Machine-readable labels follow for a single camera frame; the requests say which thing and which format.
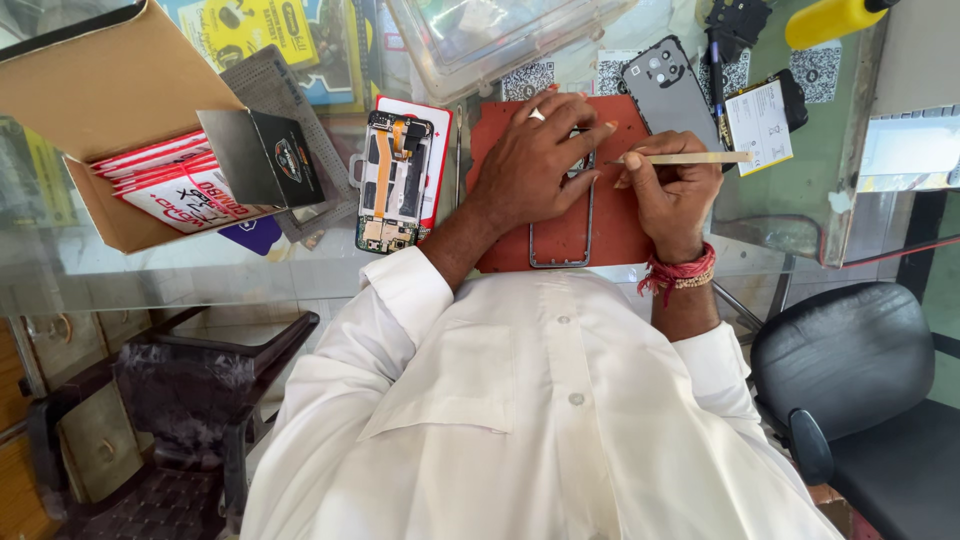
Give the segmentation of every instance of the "transparent plastic box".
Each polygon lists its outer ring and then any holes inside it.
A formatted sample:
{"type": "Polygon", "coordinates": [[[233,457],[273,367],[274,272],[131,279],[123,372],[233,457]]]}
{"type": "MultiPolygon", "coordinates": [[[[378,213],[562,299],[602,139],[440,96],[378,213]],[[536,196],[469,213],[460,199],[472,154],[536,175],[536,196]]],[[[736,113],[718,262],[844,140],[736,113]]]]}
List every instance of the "transparent plastic box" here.
{"type": "Polygon", "coordinates": [[[603,26],[637,0],[386,0],[427,93],[446,104],[603,26]]]}

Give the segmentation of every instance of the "cardboard box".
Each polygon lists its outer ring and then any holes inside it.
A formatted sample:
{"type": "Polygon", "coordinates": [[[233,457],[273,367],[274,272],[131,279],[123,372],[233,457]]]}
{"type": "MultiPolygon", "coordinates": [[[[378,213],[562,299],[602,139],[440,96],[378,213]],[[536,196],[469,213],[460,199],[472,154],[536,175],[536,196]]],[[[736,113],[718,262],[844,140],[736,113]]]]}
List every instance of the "cardboard box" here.
{"type": "Polygon", "coordinates": [[[194,234],[112,197],[88,164],[198,129],[237,202],[324,201],[300,124],[245,108],[156,0],[0,50],[0,110],[69,156],[98,233],[125,254],[194,234]]]}

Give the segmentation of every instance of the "phone frame with motherboard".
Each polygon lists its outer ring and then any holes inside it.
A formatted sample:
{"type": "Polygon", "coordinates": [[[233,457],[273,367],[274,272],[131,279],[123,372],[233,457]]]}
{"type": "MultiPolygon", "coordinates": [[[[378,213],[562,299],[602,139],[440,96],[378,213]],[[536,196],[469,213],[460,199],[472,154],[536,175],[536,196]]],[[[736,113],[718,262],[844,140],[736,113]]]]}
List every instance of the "phone frame with motherboard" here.
{"type": "Polygon", "coordinates": [[[363,163],[357,249],[386,255],[417,245],[433,134],[428,120],[371,111],[367,148],[350,160],[352,178],[356,163],[363,163]]]}
{"type": "Polygon", "coordinates": [[[629,61],[621,76],[650,135],[693,132],[709,152],[727,150],[676,36],[665,37],[629,61]]]}

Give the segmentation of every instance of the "qr code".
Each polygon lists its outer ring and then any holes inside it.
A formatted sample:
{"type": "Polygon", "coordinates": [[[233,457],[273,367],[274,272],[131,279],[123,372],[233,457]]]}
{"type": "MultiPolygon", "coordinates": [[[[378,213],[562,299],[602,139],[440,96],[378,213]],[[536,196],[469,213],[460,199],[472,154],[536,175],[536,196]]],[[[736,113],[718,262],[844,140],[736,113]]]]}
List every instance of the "qr code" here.
{"type": "MultiPolygon", "coordinates": [[[[750,51],[743,51],[740,54],[740,60],[734,63],[728,63],[723,66],[723,94],[730,94],[746,88],[747,81],[750,79],[750,51]]],[[[713,107],[713,94],[710,91],[710,66],[707,64],[707,57],[703,57],[697,62],[697,81],[700,83],[700,89],[707,97],[707,103],[713,107]]]]}
{"type": "Polygon", "coordinates": [[[598,96],[612,96],[627,93],[623,84],[623,66],[629,60],[601,60],[597,63],[597,82],[594,93],[598,96]]]}
{"type": "Polygon", "coordinates": [[[532,61],[504,75],[503,101],[526,101],[553,83],[553,62],[532,61]]]}
{"type": "Polygon", "coordinates": [[[833,101],[840,76],[843,47],[807,49],[790,55],[790,71],[806,94],[807,103],[833,101]]]}

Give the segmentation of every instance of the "brown plastic chair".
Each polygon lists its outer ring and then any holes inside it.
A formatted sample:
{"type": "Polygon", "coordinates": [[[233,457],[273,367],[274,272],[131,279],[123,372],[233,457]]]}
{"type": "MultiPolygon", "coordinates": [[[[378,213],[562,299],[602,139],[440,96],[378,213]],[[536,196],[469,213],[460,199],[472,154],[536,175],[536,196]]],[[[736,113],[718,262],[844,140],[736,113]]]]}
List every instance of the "brown plastic chair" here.
{"type": "Polygon", "coordinates": [[[47,513],[64,521],[58,538],[200,540],[239,532],[246,456],[276,418],[262,420],[260,401],[320,317],[304,313],[258,347],[169,334],[204,309],[192,307],[145,330],[31,404],[27,431],[37,486],[47,513]],[[155,449],[106,499],[77,503],[57,423],[113,380],[133,426],[153,434],[155,449]]]}

